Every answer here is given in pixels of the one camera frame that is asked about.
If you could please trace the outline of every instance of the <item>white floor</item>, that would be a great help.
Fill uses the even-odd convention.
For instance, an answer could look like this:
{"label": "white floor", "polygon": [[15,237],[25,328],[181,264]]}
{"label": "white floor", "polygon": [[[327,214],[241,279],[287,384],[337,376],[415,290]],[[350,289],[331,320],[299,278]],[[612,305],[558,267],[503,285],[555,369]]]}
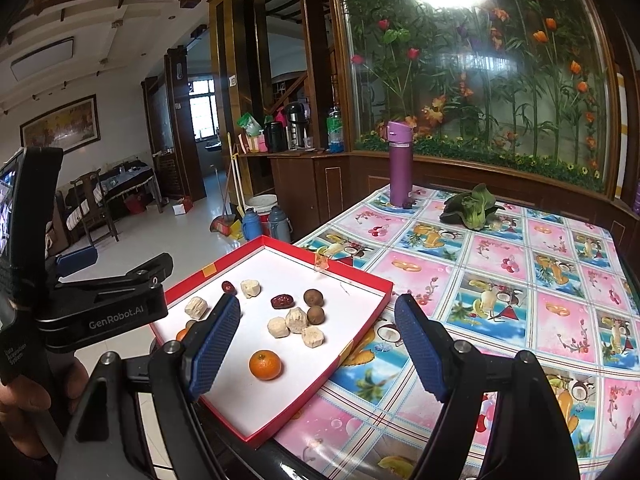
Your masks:
{"label": "white floor", "polygon": [[[210,233],[209,225],[215,216],[222,213],[222,197],[215,176],[205,179],[207,197],[194,204],[187,214],[175,216],[173,208],[166,206],[162,214],[158,213],[155,203],[145,213],[129,216],[116,222],[119,242],[115,238],[105,238],[97,244],[98,261],[87,269],[76,272],[65,279],[86,280],[105,276],[124,274],[129,269],[146,262],[159,253],[169,253],[174,259],[174,272],[163,286],[169,288],[190,276],[197,270],[231,252],[239,243],[223,237],[219,233]],[[99,230],[96,237],[106,228]],[[69,251],[86,246],[85,237]],[[106,351],[115,351],[122,358],[139,356],[149,352],[153,333],[144,326],[116,336],[76,352],[89,373],[95,363]],[[142,414],[146,437],[154,463],[170,466],[160,435],[156,412],[150,395],[141,396]],[[170,471],[156,470],[158,478],[173,479]]]}

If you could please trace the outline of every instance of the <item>gold column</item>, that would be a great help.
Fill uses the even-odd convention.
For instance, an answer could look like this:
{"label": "gold column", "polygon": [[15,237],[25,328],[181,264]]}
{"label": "gold column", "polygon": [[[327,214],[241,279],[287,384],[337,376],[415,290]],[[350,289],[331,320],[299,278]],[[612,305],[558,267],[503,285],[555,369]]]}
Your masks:
{"label": "gold column", "polygon": [[[209,0],[209,31],[222,155],[228,168],[226,133],[231,133],[232,143],[239,148],[242,128],[236,121],[249,112],[262,124],[264,111],[273,101],[264,0]],[[245,196],[273,189],[265,156],[240,157],[239,163]],[[229,182],[234,190],[232,177]],[[230,196],[236,202],[235,192]]]}

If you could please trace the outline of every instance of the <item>glass display case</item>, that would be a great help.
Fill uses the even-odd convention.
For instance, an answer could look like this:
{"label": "glass display case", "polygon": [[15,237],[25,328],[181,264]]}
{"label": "glass display case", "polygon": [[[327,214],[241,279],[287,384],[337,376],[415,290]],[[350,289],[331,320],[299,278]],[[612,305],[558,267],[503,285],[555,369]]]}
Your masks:
{"label": "glass display case", "polygon": [[357,150],[401,120],[418,155],[604,190],[617,90],[590,0],[344,2]]}

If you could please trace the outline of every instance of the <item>blue thermos flask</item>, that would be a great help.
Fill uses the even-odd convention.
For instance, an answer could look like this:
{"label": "blue thermos flask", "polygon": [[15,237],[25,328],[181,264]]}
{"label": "blue thermos flask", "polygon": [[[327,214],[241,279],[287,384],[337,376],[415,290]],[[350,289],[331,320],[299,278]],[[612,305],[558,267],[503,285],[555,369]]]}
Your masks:
{"label": "blue thermos flask", "polygon": [[252,207],[247,208],[242,219],[242,236],[249,242],[258,236],[262,236],[262,226],[260,225],[260,217]]}
{"label": "blue thermos flask", "polygon": [[268,221],[271,238],[290,244],[292,229],[286,213],[275,205],[271,208]]}

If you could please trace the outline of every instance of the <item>framed painting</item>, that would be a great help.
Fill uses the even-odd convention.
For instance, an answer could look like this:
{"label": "framed painting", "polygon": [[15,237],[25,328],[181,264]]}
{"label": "framed painting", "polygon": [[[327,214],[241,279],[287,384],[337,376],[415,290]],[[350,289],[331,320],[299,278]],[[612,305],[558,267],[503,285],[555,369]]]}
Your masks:
{"label": "framed painting", "polygon": [[20,126],[20,143],[65,153],[100,140],[95,94],[50,110]]}

